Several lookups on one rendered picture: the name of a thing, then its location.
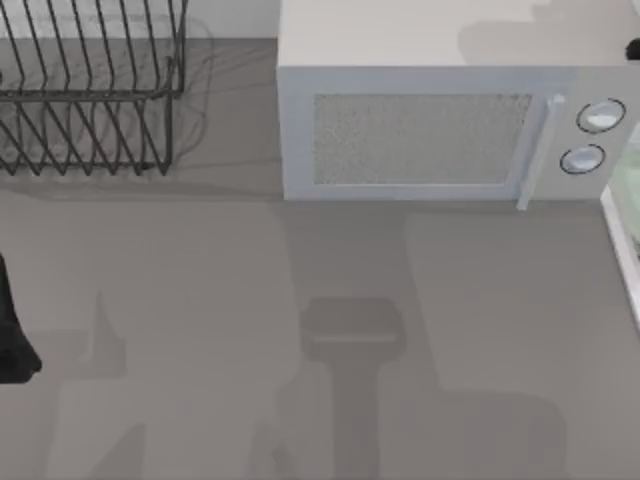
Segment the microwave oven door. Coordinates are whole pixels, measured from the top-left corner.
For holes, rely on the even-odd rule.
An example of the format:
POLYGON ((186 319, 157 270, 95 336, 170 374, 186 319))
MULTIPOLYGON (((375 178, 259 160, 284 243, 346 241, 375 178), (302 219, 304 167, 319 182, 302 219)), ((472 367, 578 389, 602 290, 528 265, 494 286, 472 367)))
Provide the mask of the microwave oven door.
POLYGON ((288 200, 513 201, 552 86, 529 69, 283 66, 288 200))

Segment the pale microwave oven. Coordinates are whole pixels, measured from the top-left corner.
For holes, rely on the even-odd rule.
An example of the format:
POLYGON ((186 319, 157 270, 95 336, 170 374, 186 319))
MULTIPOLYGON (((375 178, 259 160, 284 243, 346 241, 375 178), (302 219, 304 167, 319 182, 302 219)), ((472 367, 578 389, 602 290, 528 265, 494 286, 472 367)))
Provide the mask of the pale microwave oven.
POLYGON ((529 69, 550 96, 566 97, 531 202, 591 200, 640 122, 640 62, 625 57, 638 37, 636 0, 282 0, 276 74, 283 66, 529 69), (581 131, 580 110, 609 98, 626 106, 625 118, 604 133, 581 131), (589 144, 606 153, 600 168, 563 172, 561 156, 589 144))

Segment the small microwave knob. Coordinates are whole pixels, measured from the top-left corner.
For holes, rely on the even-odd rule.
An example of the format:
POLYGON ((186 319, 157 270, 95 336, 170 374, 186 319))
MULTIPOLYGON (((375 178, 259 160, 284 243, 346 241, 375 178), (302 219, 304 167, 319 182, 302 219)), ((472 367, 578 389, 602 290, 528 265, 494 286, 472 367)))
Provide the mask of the small microwave knob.
POLYGON ((606 159, 605 151, 589 144, 567 150, 560 158, 559 166, 568 175, 585 175, 596 171, 606 159))

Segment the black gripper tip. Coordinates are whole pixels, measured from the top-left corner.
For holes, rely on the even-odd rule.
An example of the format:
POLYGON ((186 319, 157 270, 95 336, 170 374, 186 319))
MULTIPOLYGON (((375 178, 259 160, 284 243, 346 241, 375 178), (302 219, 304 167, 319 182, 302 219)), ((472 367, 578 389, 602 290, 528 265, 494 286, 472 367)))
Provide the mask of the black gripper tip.
POLYGON ((0 385, 26 384, 42 366, 18 320, 6 262, 0 253, 0 385))

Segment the large microwave knob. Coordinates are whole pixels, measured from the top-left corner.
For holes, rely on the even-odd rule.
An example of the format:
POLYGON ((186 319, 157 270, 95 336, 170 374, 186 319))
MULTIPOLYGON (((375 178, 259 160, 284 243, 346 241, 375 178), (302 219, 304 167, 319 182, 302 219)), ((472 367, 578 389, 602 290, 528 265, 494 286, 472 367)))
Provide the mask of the large microwave knob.
POLYGON ((596 135, 615 128, 626 116, 626 106, 617 99, 606 99, 585 105, 577 115, 578 128, 596 135))

